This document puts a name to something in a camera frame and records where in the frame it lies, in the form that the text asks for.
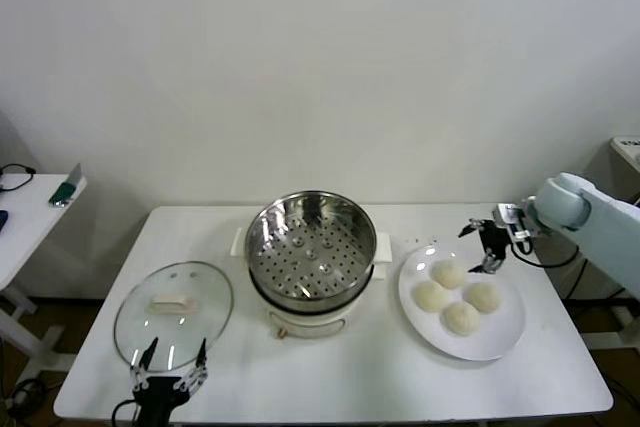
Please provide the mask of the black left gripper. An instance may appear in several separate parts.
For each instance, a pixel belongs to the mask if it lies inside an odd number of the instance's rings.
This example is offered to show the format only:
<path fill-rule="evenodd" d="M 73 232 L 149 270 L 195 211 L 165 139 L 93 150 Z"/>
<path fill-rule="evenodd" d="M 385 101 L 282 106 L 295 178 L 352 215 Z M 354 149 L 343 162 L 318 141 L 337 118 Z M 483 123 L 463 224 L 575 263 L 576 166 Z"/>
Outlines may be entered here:
<path fill-rule="evenodd" d="M 157 344 L 158 338 L 155 337 L 140 358 L 130 366 L 133 398 L 139 406 L 136 426 L 168 426 L 173 410 L 186 404 L 190 400 L 189 392 L 197 392 L 208 378 L 206 338 L 202 340 L 194 366 L 181 379 L 163 376 L 148 378 Z"/>

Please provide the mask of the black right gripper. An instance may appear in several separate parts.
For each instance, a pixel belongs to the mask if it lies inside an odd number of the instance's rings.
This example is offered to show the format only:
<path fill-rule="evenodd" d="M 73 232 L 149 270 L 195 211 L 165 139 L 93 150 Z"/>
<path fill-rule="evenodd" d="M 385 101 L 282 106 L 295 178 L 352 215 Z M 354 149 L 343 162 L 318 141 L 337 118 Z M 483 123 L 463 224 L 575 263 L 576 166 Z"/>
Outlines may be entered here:
<path fill-rule="evenodd" d="M 469 273 L 495 273 L 503 263 L 506 249 L 510 246 L 510 237 L 505 228 L 499 227 L 494 221 L 485 219 L 470 219 L 459 236 L 466 236 L 474 231 L 480 231 L 483 250 L 486 252 L 481 263 L 469 270 Z"/>

